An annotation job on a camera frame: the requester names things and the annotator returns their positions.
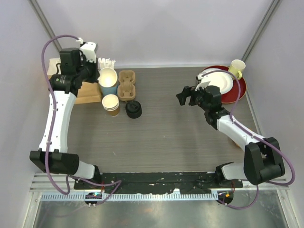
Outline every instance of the yellow paper cup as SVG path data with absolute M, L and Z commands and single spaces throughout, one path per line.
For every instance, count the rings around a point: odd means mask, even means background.
M 228 71 L 231 72 L 238 80 L 240 80 L 243 76 L 242 72 L 245 67 L 246 64 L 242 60 L 235 59 L 231 62 Z

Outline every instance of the black cup lid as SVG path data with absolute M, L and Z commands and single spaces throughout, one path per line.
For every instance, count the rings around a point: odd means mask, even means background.
M 129 101 L 125 106 L 128 117 L 136 119 L 142 115 L 142 106 L 138 101 Z

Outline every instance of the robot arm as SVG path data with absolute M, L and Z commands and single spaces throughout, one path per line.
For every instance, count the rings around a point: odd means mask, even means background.
M 231 138 L 245 152 L 244 164 L 231 162 L 217 167 L 217 171 L 220 172 L 220 176 L 224 180 L 247 179 L 250 183 L 258 185 L 285 174 L 282 157 L 254 136 L 264 139 L 279 149 L 278 141 L 274 138 L 265 139 L 254 133 L 239 123 L 234 116 L 232 116 L 232 121 L 229 111 L 222 107 L 221 93 L 218 87 L 208 86 L 208 84 L 186 86 L 176 97 L 180 105 L 185 105 L 186 98 L 190 97 L 189 105 L 201 107 L 205 111 L 207 123 Z M 248 132 L 241 130 L 234 122 L 237 122 Z
M 65 48 L 60 51 L 61 74 L 55 74 L 49 80 L 57 106 L 49 148 L 49 169 L 51 173 L 74 175 L 99 182 L 97 166 L 80 161 L 77 154 L 67 153 L 67 131 L 78 90 L 83 82 L 94 83 L 99 77 L 96 59 L 97 44 L 85 43 L 81 39 L 80 41 L 80 48 Z M 47 124 L 39 150 L 30 153 L 30 160 L 43 172 L 46 171 L 45 151 L 54 110 L 51 94 L 49 97 Z

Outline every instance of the wooden block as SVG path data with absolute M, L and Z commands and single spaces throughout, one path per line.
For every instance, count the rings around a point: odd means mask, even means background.
M 75 104 L 101 102 L 101 91 L 98 83 L 83 82 L 78 90 Z

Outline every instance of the white enclosure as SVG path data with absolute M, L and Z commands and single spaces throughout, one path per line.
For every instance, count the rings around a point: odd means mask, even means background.
M 271 0 L 38 0 L 55 34 L 99 44 L 116 66 L 227 64 L 241 58 Z M 64 40 L 62 46 L 74 44 Z
M 33 175 L 29 160 L 37 149 L 48 112 L 48 88 L 41 49 L 49 40 L 27 1 L 7 1 L 0 8 L 0 221 L 20 228 Z M 46 59 L 57 56 L 53 46 Z
M 304 2 L 284 0 L 272 17 L 246 65 L 246 81 L 264 135 L 273 135 L 294 164 L 290 186 L 301 218 L 304 211 Z
M 271 0 L 17 0 L 0 9 L 0 221 L 20 228 L 27 194 L 38 169 L 38 148 L 48 113 L 40 55 L 49 40 L 31 2 L 38 2 L 55 35 L 99 44 L 98 56 L 117 67 L 203 66 L 242 58 Z M 244 75 L 257 122 L 280 142 L 298 174 L 294 206 L 304 210 L 301 172 L 304 133 L 301 64 L 304 3 L 283 0 L 246 62 Z M 62 47 L 76 47 L 72 39 Z M 46 60 L 58 57 L 54 46 Z

